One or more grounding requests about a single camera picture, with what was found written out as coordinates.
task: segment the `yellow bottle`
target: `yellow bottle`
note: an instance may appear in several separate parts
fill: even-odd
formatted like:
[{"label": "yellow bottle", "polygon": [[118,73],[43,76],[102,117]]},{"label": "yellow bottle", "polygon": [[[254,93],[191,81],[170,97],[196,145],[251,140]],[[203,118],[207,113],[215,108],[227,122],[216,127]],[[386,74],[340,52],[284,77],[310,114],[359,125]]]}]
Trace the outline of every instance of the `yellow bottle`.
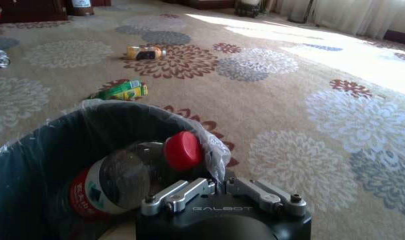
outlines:
[{"label": "yellow bottle", "polygon": [[159,49],[155,46],[129,46],[127,47],[127,59],[129,60],[143,60],[143,59],[158,59],[166,56],[166,50]]}]

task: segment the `wooden furniture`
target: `wooden furniture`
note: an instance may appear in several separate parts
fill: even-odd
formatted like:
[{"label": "wooden furniture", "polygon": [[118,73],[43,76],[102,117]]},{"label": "wooden furniture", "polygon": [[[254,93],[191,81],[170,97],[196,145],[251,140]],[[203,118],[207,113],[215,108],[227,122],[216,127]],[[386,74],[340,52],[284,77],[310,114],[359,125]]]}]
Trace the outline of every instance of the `wooden furniture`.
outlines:
[{"label": "wooden furniture", "polygon": [[0,23],[67,20],[62,0],[0,0]]},{"label": "wooden furniture", "polygon": [[111,0],[90,0],[93,7],[111,6]]},{"label": "wooden furniture", "polygon": [[166,3],[176,3],[195,9],[226,9],[234,7],[234,0],[162,0]]},{"label": "wooden furniture", "polygon": [[383,36],[383,39],[394,41],[394,42],[400,43],[400,44],[405,44],[405,33],[398,32],[398,31],[392,31],[392,30],[387,30],[386,34]]}]

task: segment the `metal bracket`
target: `metal bracket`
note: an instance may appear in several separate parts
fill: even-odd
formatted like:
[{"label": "metal bracket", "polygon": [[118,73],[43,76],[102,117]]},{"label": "metal bracket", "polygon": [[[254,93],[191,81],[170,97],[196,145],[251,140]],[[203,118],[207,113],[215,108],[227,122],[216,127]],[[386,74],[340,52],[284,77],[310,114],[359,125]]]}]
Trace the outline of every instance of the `metal bracket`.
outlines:
[{"label": "metal bracket", "polygon": [[154,196],[146,197],[141,202],[141,214],[153,216],[158,214],[166,206],[170,213],[180,212],[186,203],[202,194],[215,192],[215,183],[204,178],[198,178],[192,182],[176,181],[172,185],[159,191]]},{"label": "metal bracket", "polygon": [[166,197],[166,208],[171,214],[178,213],[186,208],[186,203],[196,195],[212,193],[215,193],[215,183],[199,177],[179,192]]},{"label": "metal bracket", "polygon": [[251,181],[240,177],[226,182],[226,192],[232,195],[248,196],[268,213],[276,213],[282,208],[296,217],[306,213],[306,202],[299,195],[290,195],[266,181]]},{"label": "metal bracket", "polygon": [[158,214],[165,203],[165,198],[179,191],[179,189],[182,189],[187,184],[187,181],[179,180],[167,188],[161,190],[154,196],[143,199],[141,202],[141,214],[145,216]]},{"label": "metal bracket", "polygon": [[248,180],[238,177],[231,178],[226,183],[226,191],[231,195],[246,195],[256,203],[262,210],[268,213],[275,213],[276,208],[280,204],[280,199],[276,195],[270,194],[263,189],[260,189],[254,183]]},{"label": "metal bracket", "polygon": [[259,186],[266,192],[275,194],[280,198],[280,202],[284,206],[284,211],[292,216],[302,217],[306,214],[307,203],[298,194],[290,195],[282,189],[272,186],[263,180],[255,181],[256,186]]}]

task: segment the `red label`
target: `red label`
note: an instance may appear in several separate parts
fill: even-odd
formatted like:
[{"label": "red label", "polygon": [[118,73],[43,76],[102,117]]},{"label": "red label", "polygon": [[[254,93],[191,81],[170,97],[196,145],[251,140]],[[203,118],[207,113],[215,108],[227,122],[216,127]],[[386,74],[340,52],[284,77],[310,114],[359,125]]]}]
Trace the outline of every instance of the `red label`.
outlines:
[{"label": "red label", "polygon": [[105,218],[109,214],[94,208],[85,193],[86,168],[74,178],[69,190],[69,201],[77,214],[86,219]]}]

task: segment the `bottle label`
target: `bottle label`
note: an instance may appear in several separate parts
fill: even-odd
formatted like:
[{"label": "bottle label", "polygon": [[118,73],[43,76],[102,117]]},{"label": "bottle label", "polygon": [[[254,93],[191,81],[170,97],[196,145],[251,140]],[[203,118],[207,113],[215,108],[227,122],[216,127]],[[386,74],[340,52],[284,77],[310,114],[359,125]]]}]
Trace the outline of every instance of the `bottle label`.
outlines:
[{"label": "bottle label", "polygon": [[89,8],[90,0],[71,0],[74,8]]},{"label": "bottle label", "polygon": [[70,186],[70,205],[85,218],[103,217],[127,211],[118,207],[105,196],[99,184],[99,168],[103,159],[83,170],[74,178]]},{"label": "bottle label", "polygon": [[135,60],[153,60],[155,58],[154,51],[141,51],[137,54]]}]

